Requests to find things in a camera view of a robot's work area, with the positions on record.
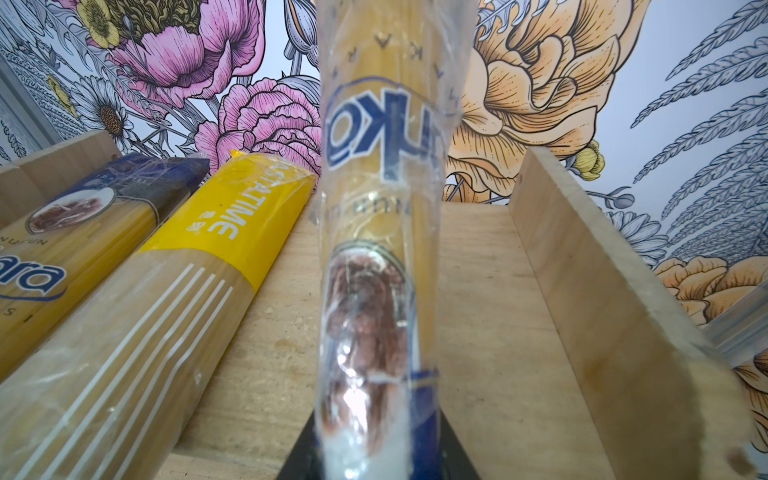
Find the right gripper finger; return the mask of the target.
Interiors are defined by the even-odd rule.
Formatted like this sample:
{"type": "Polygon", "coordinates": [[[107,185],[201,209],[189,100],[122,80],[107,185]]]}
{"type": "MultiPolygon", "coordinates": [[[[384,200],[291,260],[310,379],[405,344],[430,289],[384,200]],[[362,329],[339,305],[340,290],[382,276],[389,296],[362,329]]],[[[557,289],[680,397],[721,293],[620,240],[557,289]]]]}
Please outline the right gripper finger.
{"type": "Polygon", "coordinates": [[[281,467],[277,480],[321,480],[323,467],[311,413],[281,467]]]}

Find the yellow spaghetti bag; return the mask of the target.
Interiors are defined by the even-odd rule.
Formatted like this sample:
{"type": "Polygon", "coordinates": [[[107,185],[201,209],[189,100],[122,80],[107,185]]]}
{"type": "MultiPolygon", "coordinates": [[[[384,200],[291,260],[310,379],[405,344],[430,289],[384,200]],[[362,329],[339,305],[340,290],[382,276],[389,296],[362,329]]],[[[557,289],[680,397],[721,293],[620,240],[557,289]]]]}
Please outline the yellow spaghetti bag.
{"type": "Polygon", "coordinates": [[[316,182],[225,163],[2,383],[2,477],[153,478],[316,182]]]}

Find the dark blue spaghetti bag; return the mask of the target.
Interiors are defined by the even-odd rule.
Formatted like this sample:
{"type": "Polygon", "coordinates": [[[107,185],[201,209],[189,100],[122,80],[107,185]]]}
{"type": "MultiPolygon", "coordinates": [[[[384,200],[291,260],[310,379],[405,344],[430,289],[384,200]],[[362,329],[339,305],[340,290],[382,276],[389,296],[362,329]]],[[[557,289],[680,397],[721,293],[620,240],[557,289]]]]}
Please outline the dark blue spaghetti bag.
{"type": "Polygon", "coordinates": [[[7,378],[199,187],[204,158],[119,157],[1,231],[7,378]]]}

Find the blue gold spaghetti bag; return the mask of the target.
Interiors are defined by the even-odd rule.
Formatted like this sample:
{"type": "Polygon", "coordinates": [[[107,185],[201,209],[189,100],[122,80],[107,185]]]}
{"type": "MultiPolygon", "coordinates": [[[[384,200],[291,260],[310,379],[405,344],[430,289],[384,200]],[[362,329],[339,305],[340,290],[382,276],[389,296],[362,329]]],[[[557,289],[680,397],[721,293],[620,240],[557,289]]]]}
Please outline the blue gold spaghetti bag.
{"type": "Polygon", "coordinates": [[[444,165],[477,5],[321,1],[322,266],[315,434],[325,479],[439,479],[444,165]]]}

